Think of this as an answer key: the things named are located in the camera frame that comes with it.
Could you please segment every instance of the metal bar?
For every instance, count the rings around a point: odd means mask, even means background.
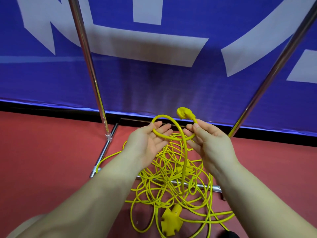
[[[69,2],[70,9],[72,11],[72,15],[73,15],[73,19],[75,22],[75,27],[77,30],[81,49],[84,53],[84,58],[85,58],[85,61],[87,64],[90,80],[91,80],[91,83],[93,85],[93,91],[95,93],[95,97],[97,100],[97,105],[98,105],[100,117],[101,117],[102,122],[105,125],[107,140],[111,142],[111,135],[110,135],[107,119],[106,119],[105,109],[104,109],[104,106],[102,104],[102,100],[101,100],[101,96],[100,96],[96,72],[95,72],[95,68],[93,66],[93,59],[92,59],[91,53],[90,53],[88,38],[87,38],[85,26],[84,26],[84,21],[82,19],[82,15],[81,15],[81,9],[79,6],[79,2],[78,2],[78,0],[68,0],[68,2]]]
[[[111,137],[113,137],[114,133],[115,133],[116,130],[117,130],[117,127],[118,127],[118,123],[116,123],[116,124],[114,125],[114,127],[112,128],[112,131],[111,131],[111,133],[110,133]],[[101,151],[101,153],[100,153],[100,155],[99,155],[99,158],[98,158],[98,160],[97,160],[95,166],[93,167],[93,171],[90,173],[90,176],[89,176],[90,178],[92,178],[93,176],[95,176],[97,165],[98,165],[99,162],[103,159],[103,156],[105,155],[105,153],[106,153],[106,151],[107,151],[107,149],[108,149],[108,147],[109,147],[109,144],[110,144],[110,141],[107,140],[107,142],[105,143],[105,146],[103,147],[103,149],[102,149],[102,151]]]
[[[141,176],[137,176],[136,177],[136,179],[137,180],[141,180]],[[154,182],[156,182],[156,183],[163,183],[162,181],[160,181],[160,180],[157,180],[157,179],[152,179]],[[173,184],[173,185],[179,185],[179,184],[181,184],[181,182],[180,181],[175,181],[175,180],[172,180],[171,181],[171,183]],[[186,182],[184,182],[184,186],[185,187],[188,187],[188,183],[186,183]],[[208,186],[208,185],[202,185],[202,184],[197,184],[197,187],[198,188],[200,188],[200,189],[204,189],[204,188],[207,188],[208,190],[210,189],[210,186]],[[221,191],[221,188],[220,188],[220,186],[219,185],[213,185],[212,186],[212,192],[217,192],[217,193],[222,193],[222,191]]]
[[[266,76],[265,80],[262,82],[262,84],[259,86],[258,90],[252,97],[250,103],[246,107],[245,111],[241,114],[240,118],[236,122],[236,124],[232,127],[229,137],[233,137],[237,130],[240,128],[242,123],[245,121],[245,119],[248,117],[252,109],[255,107],[259,99],[262,97],[266,89],[270,86],[276,75],[279,73],[279,71],[283,68],[287,60],[290,58],[298,44],[301,42],[302,38],[305,36],[311,25],[314,23],[315,19],[317,17],[317,0],[295,31],[292,38],[289,40],[288,44],[285,46],[284,50],[280,54],[279,58],[276,60],[275,64],[273,65],[272,69]]]

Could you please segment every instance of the yellow cable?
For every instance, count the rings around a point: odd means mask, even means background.
[[[192,114],[192,112],[189,109],[183,108],[178,109],[177,114],[180,116],[180,118],[188,118],[193,120],[193,122],[196,122],[195,116]],[[210,237],[211,232],[211,224],[220,224],[224,229],[228,230],[223,222],[231,219],[234,214],[232,211],[226,211],[226,212],[213,212],[211,206],[212,206],[212,192],[208,191],[206,188],[204,190],[201,190],[197,187],[196,184],[203,184],[205,185],[205,182],[202,178],[202,176],[205,177],[205,179],[208,180],[208,186],[212,187],[212,181],[213,178],[210,174],[207,174],[203,170],[203,163],[202,160],[188,160],[187,159],[187,152],[191,151],[192,149],[187,148],[187,140],[191,140],[195,135],[193,134],[190,137],[185,136],[182,128],[180,125],[174,120],[172,117],[167,115],[159,115],[156,116],[152,122],[154,123],[155,120],[158,118],[166,118],[173,122],[173,124],[176,125],[176,127],[179,130],[179,133],[173,133],[170,136],[165,136],[160,133],[158,133],[155,129],[153,129],[153,132],[164,139],[170,140],[169,144],[163,148],[161,152],[159,152],[153,162],[152,165],[154,166],[155,173],[151,171],[149,168],[145,168],[139,173],[139,176],[141,176],[141,182],[138,184],[136,189],[131,189],[131,191],[134,191],[136,194],[136,197],[134,200],[126,200],[126,202],[131,203],[131,209],[130,209],[130,219],[131,224],[133,228],[140,233],[146,232],[152,225],[153,221],[155,220],[157,229],[161,235],[161,237],[166,237],[159,227],[159,218],[158,218],[158,212],[159,208],[170,208],[174,204],[178,203],[183,208],[189,210],[193,214],[203,217],[203,220],[187,220],[180,217],[180,219],[184,222],[188,223],[200,223],[200,228],[192,235],[190,236],[195,237],[197,236],[202,229],[205,227],[205,225],[208,225],[208,232],[207,237]],[[122,151],[116,152],[110,156],[105,157],[102,159],[100,164],[114,156],[119,154]],[[177,167],[182,167],[182,173],[177,174]],[[186,173],[186,168],[190,168],[193,171],[190,173]],[[181,181],[181,185],[174,186],[171,181],[176,180]],[[184,182],[188,183],[188,188],[185,189]],[[146,227],[144,230],[138,229],[132,219],[132,212],[133,207],[136,203],[142,203],[147,205],[153,206],[153,215],[150,220],[150,223],[148,227]]]

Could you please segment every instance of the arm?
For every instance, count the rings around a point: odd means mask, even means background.
[[[188,144],[203,159],[249,237],[317,237],[317,230],[293,211],[236,158],[229,137],[212,124],[197,120],[184,133],[196,134]]]
[[[170,124],[161,121],[134,131],[124,151],[111,160],[55,210],[21,233],[19,238],[105,237],[137,174],[147,167],[167,141],[156,137],[152,130],[170,135]]]

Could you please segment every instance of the hand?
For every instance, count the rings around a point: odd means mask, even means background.
[[[199,119],[197,122],[187,124],[187,129],[183,131],[187,136],[195,133],[194,142],[189,140],[187,144],[201,156],[208,172],[217,177],[224,170],[239,164],[230,138],[212,124]]]
[[[136,159],[139,171],[148,167],[153,161],[155,155],[164,148],[169,141],[157,137],[153,132],[153,128],[157,132],[170,136],[173,133],[171,124],[165,124],[161,127],[162,121],[150,123],[148,126],[138,128],[132,132],[123,150],[129,156]]]

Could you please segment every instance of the yellow plug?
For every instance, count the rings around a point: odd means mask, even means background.
[[[172,211],[169,208],[166,208],[164,214],[162,215],[162,232],[166,236],[175,235],[175,231],[179,232],[182,227],[183,221],[179,218],[182,207],[180,204],[174,205]]]
[[[196,118],[196,116],[189,108],[180,107],[177,109],[176,113],[181,119],[194,120]]]
[[[177,165],[176,167],[176,173],[180,174],[183,171],[183,166],[184,166],[184,162],[180,162],[180,164]],[[193,172],[194,168],[193,167],[186,167],[186,174],[189,174],[190,172]]]

